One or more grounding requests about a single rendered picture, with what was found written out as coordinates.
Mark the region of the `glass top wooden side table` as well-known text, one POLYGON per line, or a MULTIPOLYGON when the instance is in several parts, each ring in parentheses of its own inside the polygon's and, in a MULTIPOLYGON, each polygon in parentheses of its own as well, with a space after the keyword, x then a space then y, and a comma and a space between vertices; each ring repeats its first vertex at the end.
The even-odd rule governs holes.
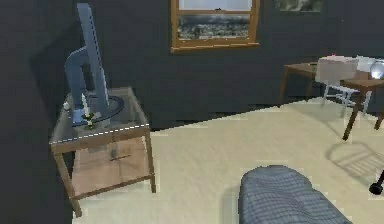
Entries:
POLYGON ((96 113, 93 127, 60 113, 49 141, 74 215, 79 201, 148 180, 156 190, 150 125, 130 87, 109 91, 111 113, 96 113))

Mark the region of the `shiny silver round bowl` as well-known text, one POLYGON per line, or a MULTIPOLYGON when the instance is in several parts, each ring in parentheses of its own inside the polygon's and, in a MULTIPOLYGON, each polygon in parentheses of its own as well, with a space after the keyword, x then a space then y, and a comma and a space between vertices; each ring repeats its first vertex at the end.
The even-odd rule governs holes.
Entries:
POLYGON ((370 77, 372 79, 384 79, 384 60, 375 59, 370 66, 370 77))

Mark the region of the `white chair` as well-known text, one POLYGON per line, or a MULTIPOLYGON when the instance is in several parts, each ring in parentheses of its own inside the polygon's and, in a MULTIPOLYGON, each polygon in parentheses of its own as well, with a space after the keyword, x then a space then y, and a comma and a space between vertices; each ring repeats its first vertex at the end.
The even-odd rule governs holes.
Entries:
POLYGON ((321 105, 324 105, 327 98, 335 98, 341 101, 341 117, 345 116, 346 108, 354 106, 351 100, 353 94, 359 90, 347 87, 341 81, 356 77, 357 72, 369 72, 374 58, 357 56, 325 56, 318 60, 316 66, 315 81, 325 85, 321 105))

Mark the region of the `black chair leg caster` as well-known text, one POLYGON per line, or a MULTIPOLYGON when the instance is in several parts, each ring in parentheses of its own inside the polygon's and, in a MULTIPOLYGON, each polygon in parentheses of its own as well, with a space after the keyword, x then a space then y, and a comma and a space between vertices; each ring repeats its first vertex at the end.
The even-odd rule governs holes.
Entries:
POLYGON ((369 187, 369 191, 374 195, 380 195, 383 191, 382 184, 384 183, 384 170, 375 183, 372 183, 369 187))

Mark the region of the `framed wall picture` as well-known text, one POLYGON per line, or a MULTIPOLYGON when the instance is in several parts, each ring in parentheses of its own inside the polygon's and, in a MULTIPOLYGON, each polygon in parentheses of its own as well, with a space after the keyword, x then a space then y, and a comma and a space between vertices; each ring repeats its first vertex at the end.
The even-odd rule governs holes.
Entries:
POLYGON ((275 7, 283 12, 320 12, 323 0, 275 0, 275 7))

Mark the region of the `brown wooden table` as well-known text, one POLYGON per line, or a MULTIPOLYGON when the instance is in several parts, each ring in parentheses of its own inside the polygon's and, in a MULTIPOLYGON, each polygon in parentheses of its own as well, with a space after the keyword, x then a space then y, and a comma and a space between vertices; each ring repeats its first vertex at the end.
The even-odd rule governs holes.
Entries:
MULTIPOLYGON (((284 104, 285 100, 285 89, 289 74, 298 74, 303 77, 310 79, 306 86, 305 99, 309 100, 312 94, 312 86, 316 76, 316 62, 305 62, 298 64, 285 64, 283 69, 282 83, 279 90, 279 99, 277 106, 280 107, 284 104)), ((352 114, 349 118, 348 124, 345 128, 342 139, 346 141, 349 138, 353 125, 355 123, 358 112, 361 109, 361 102, 363 97, 368 91, 375 91, 379 88, 384 88, 384 80, 371 79, 367 72, 360 72, 358 78, 346 79, 341 81, 347 87, 357 89, 359 93, 356 95, 356 105, 353 107, 352 114)))

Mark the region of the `wooden framed window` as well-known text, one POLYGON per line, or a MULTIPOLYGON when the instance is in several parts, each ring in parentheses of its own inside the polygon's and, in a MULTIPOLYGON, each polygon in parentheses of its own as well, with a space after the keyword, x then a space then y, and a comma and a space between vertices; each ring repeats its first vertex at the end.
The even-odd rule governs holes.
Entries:
POLYGON ((258 46, 260 1, 170 0, 170 51, 258 46))

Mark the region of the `white candle on green holder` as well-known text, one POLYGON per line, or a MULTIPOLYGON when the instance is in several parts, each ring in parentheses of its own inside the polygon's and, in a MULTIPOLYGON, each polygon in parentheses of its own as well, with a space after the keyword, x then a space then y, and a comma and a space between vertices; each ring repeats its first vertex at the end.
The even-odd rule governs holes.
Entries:
POLYGON ((84 109, 84 114, 82 115, 82 118, 87 121, 87 127, 89 129, 93 128, 93 114, 90 112, 87 104, 87 99, 84 94, 82 94, 82 103, 83 103, 83 109, 84 109))

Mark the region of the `grey flat television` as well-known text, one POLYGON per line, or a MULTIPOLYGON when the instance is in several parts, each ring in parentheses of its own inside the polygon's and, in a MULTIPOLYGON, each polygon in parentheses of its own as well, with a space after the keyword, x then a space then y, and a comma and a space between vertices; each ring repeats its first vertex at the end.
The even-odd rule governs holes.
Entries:
POLYGON ((85 45, 73 51, 64 64, 67 82, 70 87, 73 100, 72 125, 74 127, 86 125, 83 118, 85 109, 90 111, 91 100, 96 100, 96 111, 99 118, 93 118, 94 122, 109 119, 118 114, 124 108, 124 101, 117 96, 109 96, 105 80, 105 73, 99 51, 97 32, 93 20, 92 10, 88 3, 78 3, 77 11, 81 23, 85 45), (93 77, 95 94, 88 95, 83 76, 82 66, 88 64, 93 77))

